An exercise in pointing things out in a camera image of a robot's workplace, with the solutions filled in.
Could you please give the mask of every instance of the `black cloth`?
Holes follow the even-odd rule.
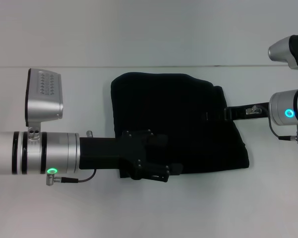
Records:
[[[148,161],[181,163],[183,174],[249,167],[234,122],[202,120],[226,107],[221,87],[186,74],[131,72],[112,82],[111,98],[116,137],[145,129],[168,135],[166,148],[147,151]]]

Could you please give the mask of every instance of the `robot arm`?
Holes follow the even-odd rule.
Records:
[[[30,69],[25,97],[28,131],[0,133],[0,174],[45,174],[53,182],[79,182],[54,177],[79,169],[122,169],[132,179],[167,182],[182,172],[181,164],[158,165],[147,161],[146,150],[164,147],[167,137],[150,130],[125,131],[120,138],[80,138],[77,133],[42,132],[41,123],[61,119],[63,99],[61,75]]]
[[[273,44],[268,55],[272,61],[286,62],[291,69],[298,69],[298,36]],[[296,125],[298,142],[298,90],[275,93],[269,102],[269,114],[277,125]]]
[[[273,61],[287,62],[298,69],[298,36],[287,37],[269,48]],[[277,125],[296,125],[297,136],[278,136],[298,142],[298,90],[279,92],[269,104],[225,109],[208,120],[235,120],[264,117]],[[120,138],[80,138],[77,133],[42,132],[41,123],[61,119],[63,100],[61,76],[55,72],[30,69],[28,74],[25,121],[26,132],[0,133],[0,174],[45,174],[47,185],[53,182],[80,182],[54,177],[56,172],[75,173],[79,169],[122,169],[132,179],[167,182],[170,175],[182,172],[181,164],[158,165],[147,161],[146,150],[166,146],[167,137],[151,131],[125,131]]]

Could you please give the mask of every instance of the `green indicator light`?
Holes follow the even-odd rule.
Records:
[[[47,170],[48,174],[56,174],[57,172],[58,172],[58,170],[55,169],[55,168],[50,168],[50,169]]]

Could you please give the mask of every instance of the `white background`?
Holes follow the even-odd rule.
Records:
[[[63,119],[44,131],[113,137],[110,83],[130,71],[210,81],[229,106],[267,102],[298,88],[298,71],[267,57],[291,34],[298,0],[1,0],[0,131],[26,129],[30,67],[62,74]],[[0,176],[0,238],[298,238],[298,145],[278,141],[267,119],[236,125],[244,170],[168,183],[98,171],[52,187],[41,175]]]

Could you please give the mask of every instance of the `black cable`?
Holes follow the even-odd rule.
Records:
[[[78,182],[87,182],[87,181],[91,180],[95,176],[95,174],[96,174],[96,169],[94,169],[93,174],[89,178],[83,179],[83,180],[79,180]]]
[[[269,111],[262,105],[255,105],[256,107],[260,108],[261,110],[263,110],[267,117],[268,117],[268,124],[269,124],[269,128],[272,131],[272,133],[274,134],[274,136],[276,136],[277,138],[279,138],[280,136],[274,131],[273,127],[272,127],[272,120],[270,118],[270,114]]]
[[[267,117],[268,117],[268,124],[269,124],[269,128],[270,130],[272,131],[272,133],[274,134],[274,136],[276,136],[279,140],[287,140],[287,141],[290,141],[292,140],[292,137],[290,135],[285,135],[285,136],[279,136],[273,129],[272,127],[272,120],[270,118],[270,113],[269,111],[262,105],[256,105],[256,107],[260,108],[261,110],[263,110]]]
[[[91,180],[95,176],[95,174],[96,174],[96,169],[94,170],[93,174],[87,179],[78,180],[77,178],[61,177],[61,182],[63,182],[63,183],[87,182],[87,181]]]

